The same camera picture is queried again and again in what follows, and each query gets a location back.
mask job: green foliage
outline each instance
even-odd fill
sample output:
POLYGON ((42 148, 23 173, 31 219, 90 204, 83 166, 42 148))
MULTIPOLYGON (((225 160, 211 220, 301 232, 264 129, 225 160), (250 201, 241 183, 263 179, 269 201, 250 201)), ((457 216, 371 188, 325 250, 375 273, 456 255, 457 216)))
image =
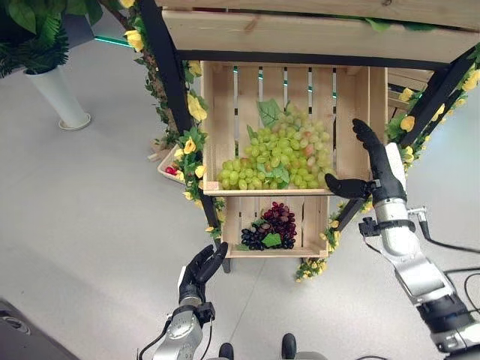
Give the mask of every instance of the green foliage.
POLYGON ((282 113, 277 101, 275 101, 275 99, 257 101, 256 105, 258 106, 258 112, 262 119, 263 126, 271 128, 278 120, 278 116, 282 113))

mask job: gray floor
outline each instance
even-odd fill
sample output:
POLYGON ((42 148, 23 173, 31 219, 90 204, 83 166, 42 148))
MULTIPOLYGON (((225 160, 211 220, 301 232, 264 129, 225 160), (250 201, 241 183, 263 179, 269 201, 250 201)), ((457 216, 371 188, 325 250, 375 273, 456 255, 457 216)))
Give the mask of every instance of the gray floor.
MULTIPOLYGON (((132 58, 98 42, 72 50, 65 72, 94 118, 80 132, 57 128, 22 73, 0 80, 0 296, 81 359, 133 359, 175 307, 180 266, 209 243, 203 213, 146 160, 160 128, 132 58)), ((439 126, 408 178, 410 204, 430 208, 432 236, 470 246, 480 245, 479 100, 477 89, 439 126)), ((443 269, 479 264, 422 247, 443 269)), ((443 358, 356 223, 322 277, 296 283, 296 263, 236 260, 215 276, 210 355, 231 341, 237 359, 277 359, 293 332, 301 350, 332 360, 443 358)), ((480 302, 480 281, 471 288, 480 302)))

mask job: crate slat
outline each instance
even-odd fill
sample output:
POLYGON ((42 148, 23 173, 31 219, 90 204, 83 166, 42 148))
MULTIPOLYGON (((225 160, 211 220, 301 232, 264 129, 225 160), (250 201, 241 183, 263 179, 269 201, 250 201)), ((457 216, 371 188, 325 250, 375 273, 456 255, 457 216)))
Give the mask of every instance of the crate slat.
POLYGON ((388 6, 378 0, 155 0, 158 6, 288 11, 306 14, 341 14, 480 30, 477 0, 403 0, 388 6))
POLYGON ((165 10, 163 18, 179 50, 329 54, 450 63, 479 41, 478 33, 444 28, 410 31, 392 25, 379 33, 356 19, 174 10, 165 10))
POLYGON ((385 67, 370 68, 370 126, 380 141, 385 142, 388 123, 388 84, 385 67))
POLYGON ((337 69, 337 174, 341 179, 368 180, 368 154, 352 131, 352 119, 370 123, 369 69, 355 76, 337 69))

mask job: grape bunch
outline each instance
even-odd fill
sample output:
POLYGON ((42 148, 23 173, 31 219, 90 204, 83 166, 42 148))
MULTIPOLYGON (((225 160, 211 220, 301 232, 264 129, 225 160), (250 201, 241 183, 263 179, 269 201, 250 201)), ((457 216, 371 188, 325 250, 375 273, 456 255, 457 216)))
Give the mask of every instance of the grape bunch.
POLYGON ((295 231, 295 214, 290 212, 288 206, 283 203, 272 203, 272 207, 266 211, 261 217, 265 223, 252 223, 253 231, 251 229, 242 229, 241 243, 248 246, 250 250, 265 250, 268 249, 293 249, 295 244, 294 236, 297 235, 295 231), (271 247, 263 243, 263 239, 269 233, 276 233, 280 235, 280 244, 271 247))
POLYGON ((311 121, 306 112, 289 103, 271 127, 250 136, 246 157, 222 164, 217 180, 225 190, 277 189, 283 180, 267 174, 282 167, 288 171, 289 188, 325 188, 325 174, 335 174, 330 148, 323 122, 311 121))

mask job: black robotic finger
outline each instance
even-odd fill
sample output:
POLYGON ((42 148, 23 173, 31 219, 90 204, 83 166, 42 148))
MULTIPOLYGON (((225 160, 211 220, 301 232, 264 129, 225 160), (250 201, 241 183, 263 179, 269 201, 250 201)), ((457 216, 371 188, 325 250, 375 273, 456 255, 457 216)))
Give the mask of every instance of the black robotic finger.
POLYGON ((328 189, 339 196, 346 199, 367 199, 370 195, 368 183, 359 178, 348 178, 338 180, 332 174, 325 174, 325 182, 328 189))
POLYGON ((213 274, 220 268, 222 262, 225 259, 228 251, 228 244, 226 242, 222 242, 218 247, 217 251, 213 256, 208 259, 205 264, 203 264, 202 268, 200 269, 198 275, 196 276, 196 280, 204 284, 206 283, 213 274))

